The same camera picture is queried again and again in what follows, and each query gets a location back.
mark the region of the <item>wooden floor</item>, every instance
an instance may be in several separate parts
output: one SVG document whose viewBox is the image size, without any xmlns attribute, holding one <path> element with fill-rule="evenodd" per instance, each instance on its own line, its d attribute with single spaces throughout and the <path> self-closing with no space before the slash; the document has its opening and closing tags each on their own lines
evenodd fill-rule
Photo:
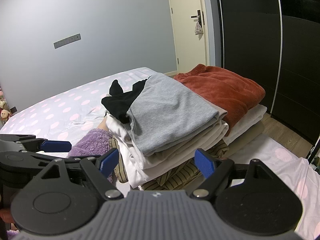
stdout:
<svg viewBox="0 0 320 240">
<path fill-rule="evenodd" d="M 306 157 L 312 145 L 300 135 L 290 130 L 288 127 L 270 117 L 270 114 L 265 113 L 262 119 L 265 126 L 264 134 L 271 137 L 283 147 L 297 157 Z"/>
</svg>

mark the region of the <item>gray folded garment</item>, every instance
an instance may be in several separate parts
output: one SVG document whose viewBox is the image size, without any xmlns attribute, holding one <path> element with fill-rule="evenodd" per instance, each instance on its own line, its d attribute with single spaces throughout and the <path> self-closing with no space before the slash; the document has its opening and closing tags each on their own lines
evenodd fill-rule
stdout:
<svg viewBox="0 0 320 240">
<path fill-rule="evenodd" d="M 219 111 L 180 82 L 157 73 L 133 101 L 124 124 L 145 156 L 166 150 L 217 122 Z"/>
</svg>

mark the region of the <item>bed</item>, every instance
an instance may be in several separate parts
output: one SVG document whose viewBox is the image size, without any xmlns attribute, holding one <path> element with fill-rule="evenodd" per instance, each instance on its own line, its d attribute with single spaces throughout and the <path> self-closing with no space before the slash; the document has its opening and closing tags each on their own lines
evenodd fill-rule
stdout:
<svg viewBox="0 0 320 240">
<path fill-rule="evenodd" d="M 16 114 L 0 130 L 2 134 L 34 134 L 38 138 L 68 140 L 74 145 L 91 128 L 97 127 L 105 115 L 101 99 L 106 96 L 113 80 L 117 79 L 124 91 L 145 79 L 155 71 L 138 68 L 104 77 L 59 95 L 43 100 Z M 279 143 L 264 134 L 238 149 L 229 158 L 236 163 L 249 163 L 252 158 L 261 159 L 296 193 L 303 204 L 303 216 L 296 232 L 303 239 L 314 239 L 320 234 L 320 177 L 308 165 Z M 66 157 L 66 153 L 50 153 Z M 116 186 L 125 195 L 130 190 L 128 183 L 117 182 Z"/>
</svg>

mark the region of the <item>black wardrobe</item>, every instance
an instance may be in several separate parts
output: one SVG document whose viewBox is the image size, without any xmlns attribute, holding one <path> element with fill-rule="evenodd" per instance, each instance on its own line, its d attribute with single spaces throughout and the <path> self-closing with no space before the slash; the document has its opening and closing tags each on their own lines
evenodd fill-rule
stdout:
<svg viewBox="0 0 320 240">
<path fill-rule="evenodd" d="M 315 142 L 320 133 L 320 0 L 217 2 L 223 67 L 260 84 L 266 91 L 261 104 Z"/>
</svg>

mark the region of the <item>metal screw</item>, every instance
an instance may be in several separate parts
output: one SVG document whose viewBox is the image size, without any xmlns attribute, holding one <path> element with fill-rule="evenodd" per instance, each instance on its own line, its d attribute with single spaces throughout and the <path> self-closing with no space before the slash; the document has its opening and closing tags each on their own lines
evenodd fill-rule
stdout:
<svg viewBox="0 0 320 240">
<path fill-rule="evenodd" d="M 107 198 L 113 199 L 113 198 L 120 197 L 121 192 L 117 189 L 110 189 L 110 190 L 107 190 L 104 194 L 106 195 Z"/>
<path fill-rule="evenodd" d="M 207 195 L 209 195 L 209 191 L 203 188 L 196 189 L 192 193 L 196 197 L 206 197 Z"/>
</svg>

